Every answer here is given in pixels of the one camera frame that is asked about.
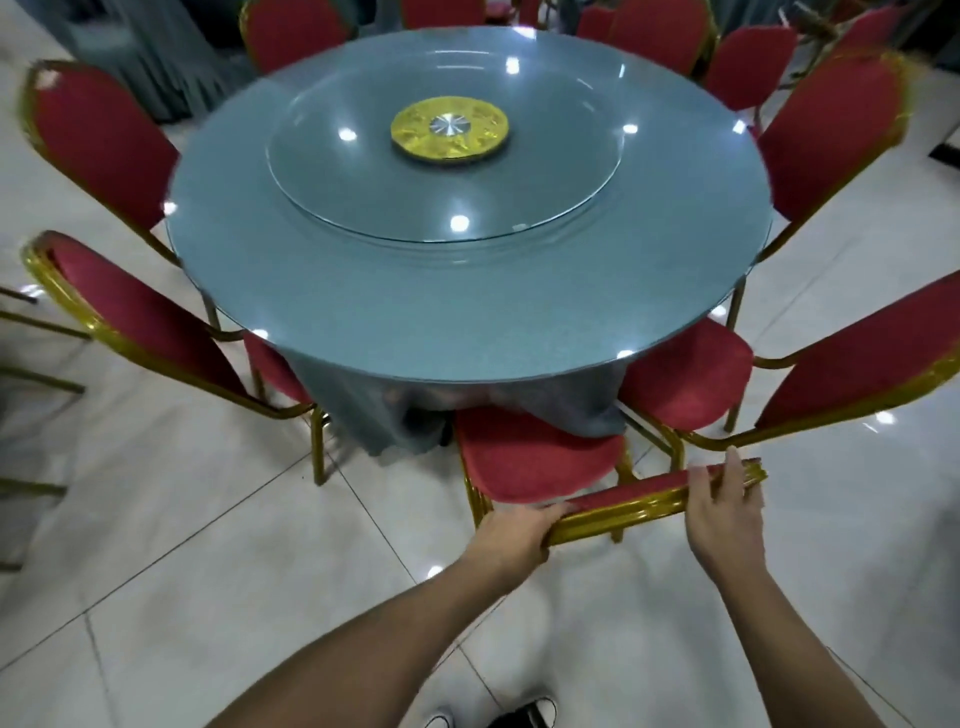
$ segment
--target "white tile floor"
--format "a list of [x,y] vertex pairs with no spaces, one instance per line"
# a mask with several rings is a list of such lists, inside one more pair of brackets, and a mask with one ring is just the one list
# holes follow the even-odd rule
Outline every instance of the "white tile floor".
[[[0,49],[0,283],[27,283],[18,241],[56,228],[201,311],[180,272],[20,138],[23,68],[62,53],[12,0],[0,0]],[[751,275],[739,328],[758,352],[792,351],[960,268],[960,172],[925,157],[958,121],[960,78],[921,78],[905,143]],[[48,301],[37,308],[63,320]],[[89,387],[78,400],[0,389],[3,473],[70,486],[47,504],[26,569],[0,585],[4,726],[201,726],[300,645],[448,565],[469,538],[452,449],[374,460],[330,436],[335,471],[317,489],[304,423],[263,420],[96,345],[13,324],[0,349]],[[742,422],[776,383],[755,376]],[[960,715],[958,414],[954,384],[893,424],[756,449],[771,474],[771,569],[890,726]],[[656,450],[635,455],[643,473],[664,467]],[[557,549],[462,636],[404,725],[447,705],[484,726],[498,704],[540,688],[560,698],[562,726],[765,722],[679,519],[633,529],[621,546]]]

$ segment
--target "round table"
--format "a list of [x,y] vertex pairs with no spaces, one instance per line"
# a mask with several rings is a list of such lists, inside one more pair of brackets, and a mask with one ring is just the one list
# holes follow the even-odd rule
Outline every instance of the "round table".
[[[461,100],[397,117],[437,97]],[[418,144],[428,158],[404,148]],[[622,427],[625,362],[730,293],[773,212],[745,125],[691,81],[603,44],[484,27],[363,38],[257,81],[194,134],[170,201],[190,277],[335,420],[352,414],[331,376],[375,382],[364,397],[395,418],[457,391],[510,404],[496,392],[599,377],[609,401],[582,413],[598,427],[545,416],[597,436]]]

